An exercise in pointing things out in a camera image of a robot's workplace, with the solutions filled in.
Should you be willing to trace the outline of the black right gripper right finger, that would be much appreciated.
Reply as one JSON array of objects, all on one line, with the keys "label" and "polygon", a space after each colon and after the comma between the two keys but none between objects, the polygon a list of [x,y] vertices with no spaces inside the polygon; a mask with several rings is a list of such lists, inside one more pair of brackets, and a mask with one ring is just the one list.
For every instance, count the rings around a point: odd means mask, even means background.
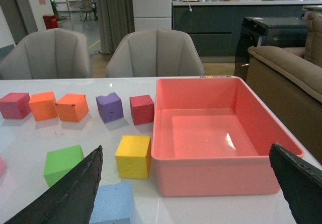
[{"label": "black right gripper right finger", "polygon": [[296,223],[321,223],[321,170],[278,143],[269,160]]}]

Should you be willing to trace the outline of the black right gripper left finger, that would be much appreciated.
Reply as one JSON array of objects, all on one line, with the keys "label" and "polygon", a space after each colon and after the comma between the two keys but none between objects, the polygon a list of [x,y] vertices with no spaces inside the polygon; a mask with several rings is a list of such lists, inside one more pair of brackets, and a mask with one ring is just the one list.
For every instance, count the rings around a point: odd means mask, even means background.
[{"label": "black right gripper left finger", "polygon": [[98,146],[6,223],[89,223],[103,164]]}]

